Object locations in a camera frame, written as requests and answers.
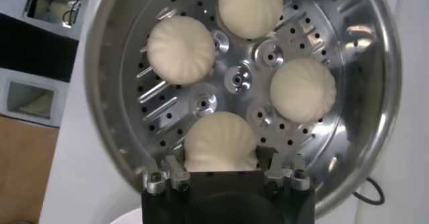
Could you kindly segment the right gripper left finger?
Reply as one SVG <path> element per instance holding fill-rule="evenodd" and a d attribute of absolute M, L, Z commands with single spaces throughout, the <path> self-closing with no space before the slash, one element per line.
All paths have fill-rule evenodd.
<path fill-rule="evenodd" d="M 190 173 L 184 167 L 184 147 L 174 146 L 161 152 L 144 154 L 142 188 L 148 194 L 161 194 L 168 187 L 187 191 Z"/>

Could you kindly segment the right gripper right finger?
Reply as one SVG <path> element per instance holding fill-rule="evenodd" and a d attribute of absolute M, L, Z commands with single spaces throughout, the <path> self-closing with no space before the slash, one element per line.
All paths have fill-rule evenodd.
<path fill-rule="evenodd" d="M 310 177 L 301 154 L 285 156 L 274 147 L 257 146 L 258 168 L 263 172 L 264 183 L 278 189 L 288 185 L 293 190 L 310 189 Z"/>

